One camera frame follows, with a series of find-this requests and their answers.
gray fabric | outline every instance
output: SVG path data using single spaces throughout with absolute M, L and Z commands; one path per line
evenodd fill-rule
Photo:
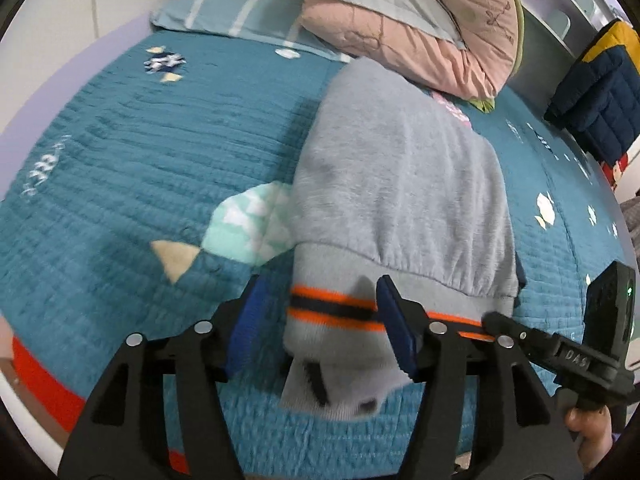
M 309 242 L 296 246 L 294 284 L 303 283 L 313 288 L 375 301 L 376 282 L 384 274 L 391 276 L 404 298 L 417 301 L 427 311 L 480 321 L 485 312 L 498 310 L 511 315 L 513 309 L 511 296 L 468 296 L 418 274 L 382 266 L 344 248 Z M 348 362 L 357 367 L 396 364 L 386 332 L 327 327 L 295 318 L 287 321 L 284 347 L 292 355 L 322 364 L 344 365 Z
M 631 241 L 636 252 L 636 261 L 640 266 L 640 197 L 632 198 L 620 204 L 622 215 L 625 217 L 626 227 L 631 235 Z
M 511 315 L 518 293 L 504 181 L 489 142 L 401 76 L 360 58 L 332 81 L 309 133 L 292 190 L 294 286 L 374 300 L 391 274 L 428 310 L 478 320 Z M 398 368 L 386 333 L 289 317 L 284 343 L 297 360 L 330 370 L 335 402 L 388 393 Z M 362 372 L 368 367 L 379 371 Z M 395 382 L 398 386 L 406 378 Z M 303 374 L 290 374 L 283 404 L 318 413 Z M 329 418 L 358 408 L 324 410 Z

metal bolt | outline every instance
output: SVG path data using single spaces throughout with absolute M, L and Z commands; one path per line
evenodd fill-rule
M 447 325 L 441 323 L 439 321 L 434 321 L 429 325 L 429 330 L 431 330 L 434 334 L 446 334 L 447 333 Z
M 210 321 L 199 321 L 194 325 L 193 329 L 196 334 L 208 334 L 213 330 L 213 325 Z
M 138 346 L 140 343 L 142 343 L 143 339 L 144 338 L 142 337 L 142 334 L 139 334 L 136 332 L 136 333 L 130 334 L 129 337 L 127 337 L 126 343 L 129 346 Z
M 503 348 L 513 348 L 514 344 L 515 343 L 513 342 L 513 339 L 511 339 L 508 335 L 501 335 L 498 338 L 498 345 Z

teal striped pillow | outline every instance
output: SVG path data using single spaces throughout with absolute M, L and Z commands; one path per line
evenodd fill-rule
M 303 0 L 174 0 L 151 16 L 158 27 L 270 43 L 348 62 L 350 56 L 298 23 Z

finger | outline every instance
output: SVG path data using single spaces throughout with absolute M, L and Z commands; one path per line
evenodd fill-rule
M 584 470 L 588 472 L 604 458 L 613 445 L 609 409 L 604 407 L 599 412 L 583 412 L 574 408 L 566 414 L 564 421 L 571 431 L 579 431 L 585 439 L 578 450 L 578 457 Z
M 587 440 L 598 440 L 611 433 L 611 414 L 604 406 L 599 412 L 569 410 L 564 423 L 571 431 L 578 431 Z

tan triangle pattern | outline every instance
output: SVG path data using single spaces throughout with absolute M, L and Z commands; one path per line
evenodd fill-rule
M 168 240 L 151 242 L 151 248 L 162 262 L 164 273 L 171 283 L 177 282 L 190 269 L 200 253 L 199 247 Z

